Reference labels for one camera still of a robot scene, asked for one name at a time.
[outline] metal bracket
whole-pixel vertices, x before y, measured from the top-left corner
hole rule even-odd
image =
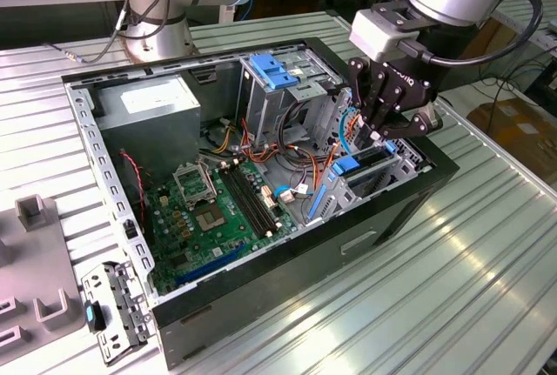
[[[97,334],[97,342],[107,366],[146,345],[155,327],[131,262],[101,264],[82,284],[87,300],[102,309],[106,328]]]

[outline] aluminum table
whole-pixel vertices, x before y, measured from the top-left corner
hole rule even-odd
[[[192,29],[201,51],[320,37],[359,55],[325,13]],[[66,44],[93,54],[106,40]],[[98,68],[128,64],[120,44]],[[0,52],[0,208],[54,197],[77,279],[122,260],[60,75],[41,47]],[[557,195],[444,104],[431,139],[459,166],[403,231],[172,373],[536,373],[557,347]],[[158,343],[105,368],[86,327],[2,374],[164,373]]]

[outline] blue plastic latch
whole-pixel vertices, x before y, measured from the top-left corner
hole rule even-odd
[[[339,175],[339,176],[341,176],[343,173],[345,173],[344,170],[342,169],[342,167],[337,163],[332,164],[332,169],[335,172],[337,172],[337,175]]]
[[[339,176],[359,167],[359,163],[352,156],[345,156],[332,164],[332,168]]]
[[[312,219],[313,215],[315,214],[315,211],[317,210],[317,207],[319,207],[319,203],[321,202],[321,199],[323,199],[323,196],[325,195],[325,192],[327,191],[327,187],[324,185],[321,185],[321,189],[319,189],[319,193],[317,194],[317,197],[315,198],[315,202],[312,205],[312,208],[310,209],[310,212],[307,214],[307,218],[308,219]]]
[[[385,142],[385,148],[388,151],[390,151],[391,153],[394,153],[395,151],[397,151],[397,146],[392,140],[387,140]]]
[[[89,305],[85,312],[87,314],[87,321],[93,321],[93,307]]]
[[[298,79],[288,74],[282,63],[272,55],[256,55],[250,57],[253,68],[269,86],[274,90],[280,90],[298,83]]]

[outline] connector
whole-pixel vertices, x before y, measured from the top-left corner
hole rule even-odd
[[[290,190],[281,192],[279,197],[280,199],[282,199],[282,202],[285,204],[293,203],[295,201],[294,195]]]

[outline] orange wire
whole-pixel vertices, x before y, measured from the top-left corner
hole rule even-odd
[[[350,123],[348,123],[348,133],[346,134],[347,137],[350,137],[352,135],[352,133],[354,132],[354,125],[356,125],[356,122],[358,121],[358,119],[361,117],[360,114],[358,114],[356,117],[354,117]]]

